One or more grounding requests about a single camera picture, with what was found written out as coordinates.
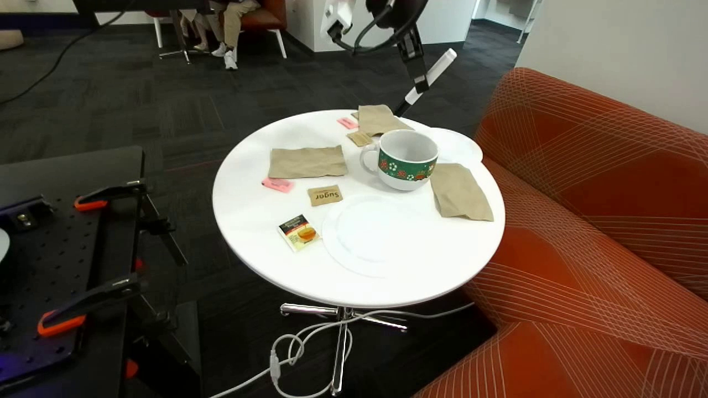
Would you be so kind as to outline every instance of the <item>mug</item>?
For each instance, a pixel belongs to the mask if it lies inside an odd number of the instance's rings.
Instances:
[[[377,150],[375,168],[365,162],[365,155]],[[359,153],[361,166],[377,174],[377,180],[394,190],[415,190],[433,173],[437,162],[437,145],[415,131],[388,131],[377,144]]]

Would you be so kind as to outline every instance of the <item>dark carpet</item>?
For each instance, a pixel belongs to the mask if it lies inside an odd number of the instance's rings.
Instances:
[[[30,34],[27,45],[0,54],[0,100],[20,92],[54,63],[81,32]],[[474,132],[484,103],[515,64],[515,32],[474,22],[458,63],[406,118]],[[429,46],[432,64],[446,46]],[[408,78],[396,51],[349,58],[312,56],[291,39],[282,63],[272,38],[244,38],[240,69],[196,56],[158,59],[151,27],[111,27],[74,45],[33,92],[0,108],[0,162],[25,162],[140,144],[146,181],[189,259],[172,267],[157,238],[146,237],[151,297],[198,302],[203,392],[227,390],[268,367],[272,341],[313,318],[281,318],[291,299],[259,280],[220,242],[213,220],[213,178],[252,131],[304,111],[396,107]],[[465,302],[460,297],[418,305],[421,312]],[[344,396],[412,396],[492,335],[474,307],[440,321],[408,321],[408,332],[354,325]],[[282,375],[290,393],[312,393],[329,380],[333,332],[312,341],[304,359]],[[151,396],[127,388],[127,396]],[[277,396],[263,379],[235,396]]]

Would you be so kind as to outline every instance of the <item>white round table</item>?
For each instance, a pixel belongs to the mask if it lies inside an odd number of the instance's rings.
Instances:
[[[363,170],[351,132],[354,111],[303,112],[268,123],[224,159],[215,187],[215,220],[236,256],[272,285],[335,307],[402,307],[437,299],[476,276],[504,233],[502,194],[481,166],[481,150],[465,134],[426,129],[440,163],[463,163],[487,194],[492,222],[445,220],[432,185],[384,187]],[[272,148],[340,145],[344,178],[291,180],[290,193],[263,187]],[[312,207],[307,187],[339,185],[343,202]],[[304,215],[317,242],[293,253],[279,224]]]

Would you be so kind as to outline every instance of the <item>brown napkin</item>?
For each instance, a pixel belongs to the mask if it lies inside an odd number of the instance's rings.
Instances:
[[[369,145],[373,142],[373,137],[377,137],[386,131],[408,129],[384,103],[359,107],[355,120],[359,120],[359,131],[349,132],[349,139],[359,148]]]
[[[331,178],[344,174],[346,163],[340,153],[340,145],[331,148],[273,148],[270,153],[270,170],[272,180],[309,180],[309,178]]]
[[[492,220],[481,187],[465,166],[437,163],[429,181],[442,217],[463,217],[474,222]]]

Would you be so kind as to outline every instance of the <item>red couch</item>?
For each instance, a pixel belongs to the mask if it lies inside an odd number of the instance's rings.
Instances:
[[[418,396],[708,396],[708,134],[512,69],[476,142],[506,233],[465,291],[500,332]]]

